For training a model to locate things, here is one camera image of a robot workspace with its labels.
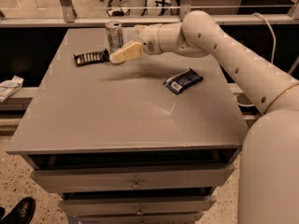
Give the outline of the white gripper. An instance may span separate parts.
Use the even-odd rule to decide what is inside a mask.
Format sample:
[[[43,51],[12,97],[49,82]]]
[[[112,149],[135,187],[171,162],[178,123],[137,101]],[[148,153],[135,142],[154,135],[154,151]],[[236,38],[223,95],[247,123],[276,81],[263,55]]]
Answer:
[[[143,50],[148,55],[162,54],[159,45],[159,30],[161,24],[134,26],[134,29],[139,32],[139,42],[130,41],[125,44],[121,49],[117,49],[110,55],[112,63],[124,63],[132,59],[136,59],[143,54]]]

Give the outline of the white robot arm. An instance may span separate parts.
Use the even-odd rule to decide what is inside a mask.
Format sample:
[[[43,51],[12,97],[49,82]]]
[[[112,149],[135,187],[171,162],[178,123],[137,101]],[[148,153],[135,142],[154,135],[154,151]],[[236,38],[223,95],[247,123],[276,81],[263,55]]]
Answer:
[[[139,40],[112,53],[113,63],[144,53],[209,53],[261,112],[241,152],[237,224],[299,224],[299,80],[227,35],[204,11],[136,28]]]

